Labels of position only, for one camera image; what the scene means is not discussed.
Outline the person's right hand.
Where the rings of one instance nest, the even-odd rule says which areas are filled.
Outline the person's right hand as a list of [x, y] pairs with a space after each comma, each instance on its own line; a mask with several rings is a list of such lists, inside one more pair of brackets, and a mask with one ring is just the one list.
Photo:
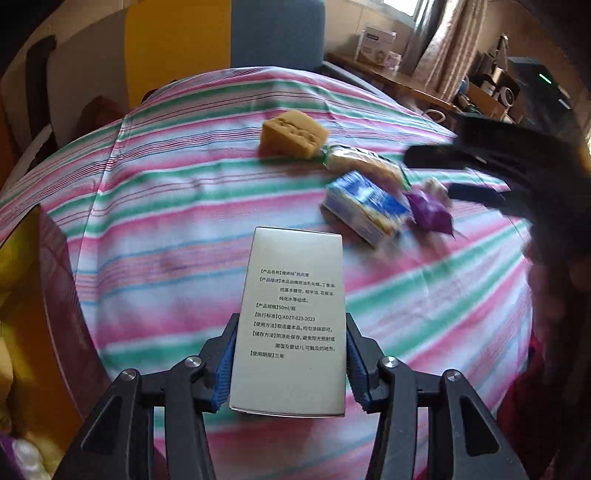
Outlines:
[[540, 344], [544, 366], [551, 371], [559, 358], [558, 330], [566, 315], [566, 297], [558, 286], [552, 285], [550, 270], [533, 240], [525, 245], [523, 254], [531, 263], [527, 282], [532, 295], [533, 336]]

